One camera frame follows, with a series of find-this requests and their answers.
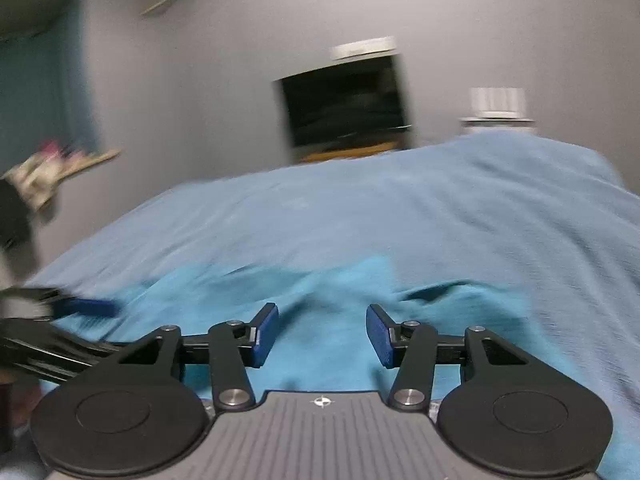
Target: blue curtain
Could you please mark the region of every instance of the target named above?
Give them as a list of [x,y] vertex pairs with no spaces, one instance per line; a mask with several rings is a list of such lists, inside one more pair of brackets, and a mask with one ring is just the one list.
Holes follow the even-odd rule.
[[45,32],[0,41],[0,174],[43,142],[97,149],[82,66],[81,0]]

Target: window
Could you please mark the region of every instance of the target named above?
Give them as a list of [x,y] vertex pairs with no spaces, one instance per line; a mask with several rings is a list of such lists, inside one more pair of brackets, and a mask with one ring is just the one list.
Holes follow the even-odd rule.
[[81,0],[0,0],[0,174],[48,140],[97,148],[81,11]]

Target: wooden shelf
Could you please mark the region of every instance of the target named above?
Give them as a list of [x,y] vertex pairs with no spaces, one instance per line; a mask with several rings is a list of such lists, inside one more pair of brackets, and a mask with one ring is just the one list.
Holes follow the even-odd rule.
[[300,159],[300,162],[322,162],[332,158],[362,158],[363,156],[377,155],[398,148],[398,142],[381,142],[373,146],[363,148],[350,148],[348,150],[333,150],[331,152],[311,153]]
[[78,160],[78,163],[73,165],[73,167],[68,168],[67,170],[60,173],[58,176],[58,182],[62,182],[63,180],[74,176],[78,173],[82,173],[83,171],[88,170],[89,168],[93,168],[94,166],[98,166],[112,158],[116,158],[120,155],[122,150],[109,150],[108,152],[100,153],[99,155],[87,155],[81,160]]

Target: metal screw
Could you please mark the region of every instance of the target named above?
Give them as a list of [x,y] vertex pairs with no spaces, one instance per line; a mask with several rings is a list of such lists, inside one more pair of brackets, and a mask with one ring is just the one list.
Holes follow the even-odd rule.
[[239,406],[248,402],[249,399],[251,399],[250,395],[240,388],[230,388],[218,396],[218,400],[227,406]]
[[424,400],[424,393],[413,388],[404,388],[394,393],[394,399],[405,406],[415,406]]

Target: white logo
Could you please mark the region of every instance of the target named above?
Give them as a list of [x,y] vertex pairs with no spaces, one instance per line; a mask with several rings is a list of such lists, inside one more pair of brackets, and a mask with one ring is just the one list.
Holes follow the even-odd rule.
[[314,403],[316,406],[320,406],[322,409],[324,409],[325,406],[328,406],[333,401],[329,399],[329,397],[322,396],[312,400],[311,402]]

